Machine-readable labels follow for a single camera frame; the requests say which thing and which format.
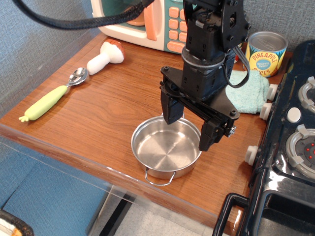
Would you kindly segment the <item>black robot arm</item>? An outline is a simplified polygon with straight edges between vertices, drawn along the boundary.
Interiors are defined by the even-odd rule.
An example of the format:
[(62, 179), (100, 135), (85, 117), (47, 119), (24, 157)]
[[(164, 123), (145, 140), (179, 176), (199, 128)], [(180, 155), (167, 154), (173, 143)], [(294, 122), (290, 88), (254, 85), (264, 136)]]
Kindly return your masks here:
[(187, 39), (182, 70), (163, 67), (161, 105), (172, 124), (189, 109), (204, 123), (199, 149), (207, 151), (235, 131), (239, 112), (226, 95), (235, 58), (246, 69), (249, 62), (240, 45), (248, 40), (250, 24), (241, 0), (186, 0), (183, 2)]

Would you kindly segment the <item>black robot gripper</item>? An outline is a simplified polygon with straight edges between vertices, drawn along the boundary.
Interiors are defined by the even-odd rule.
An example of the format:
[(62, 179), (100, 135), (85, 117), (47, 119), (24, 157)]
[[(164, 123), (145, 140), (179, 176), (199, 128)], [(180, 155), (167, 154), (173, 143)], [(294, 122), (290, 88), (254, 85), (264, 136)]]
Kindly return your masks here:
[(170, 66), (161, 68), (160, 83), (163, 118), (167, 124), (180, 119), (189, 109), (203, 119), (199, 142), (200, 151), (208, 151), (222, 136), (235, 132), (234, 121), (239, 112), (227, 98), (225, 89), (231, 84), (230, 76), (236, 49), (219, 53), (210, 60), (199, 59), (184, 49), (183, 69)]

